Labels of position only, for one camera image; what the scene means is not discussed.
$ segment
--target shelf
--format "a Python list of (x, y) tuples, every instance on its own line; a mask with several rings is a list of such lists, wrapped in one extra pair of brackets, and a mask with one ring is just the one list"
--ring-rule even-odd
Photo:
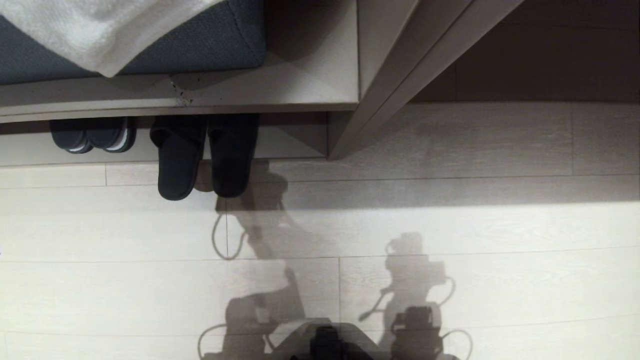
[(0, 122), (355, 109), (356, 1), (275, 0), (267, 5), (269, 52), (259, 68), (0, 86)]
[[(54, 144), (47, 122), (0, 124), (0, 166), (157, 161), (157, 148), (149, 138), (153, 120), (149, 117), (136, 121), (139, 127), (136, 142), (129, 151), (121, 154), (110, 154), (100, 149), (86, 154), (69, 154)], [(324, 113), (261, 115), (255, 158), (325, 157)], [(211, 159), (208, 145), (203, 158)]]

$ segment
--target light wood floor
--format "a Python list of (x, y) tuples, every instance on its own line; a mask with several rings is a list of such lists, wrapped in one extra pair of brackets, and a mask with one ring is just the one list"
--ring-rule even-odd
[(218, 324), (206, 359), (269, 334), (288, 360), (310, 320), (380, 359), (635, 360), (639, 123), (413, 104), (344, 160), (256, 162), (227, 201), (163, 200), (153, 163), (0, 168), (0, 360), (198, 359)]

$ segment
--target dark slipper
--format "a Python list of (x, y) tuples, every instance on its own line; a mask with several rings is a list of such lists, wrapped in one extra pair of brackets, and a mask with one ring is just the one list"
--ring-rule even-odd
[(238, 197), (249, 183), (260, 115), (226, 114), (208, 118), (213, 191), (220, 197)]
[(84, 126), (88, 119), (51, 120), (49, 128), (53, 142), (72, 154), (84, 154), (93, 147), (86, 137)]
[(106, 152), (125, 152), (136, 141), (136, 128), (128, 117), (100, 118), (87, 122), (89, 143)]
[(151, 141), (158, 147), (158, 191), (167, 200), (182, 200), (193, 190), (207, 131), (200, 117), (158, 117)]

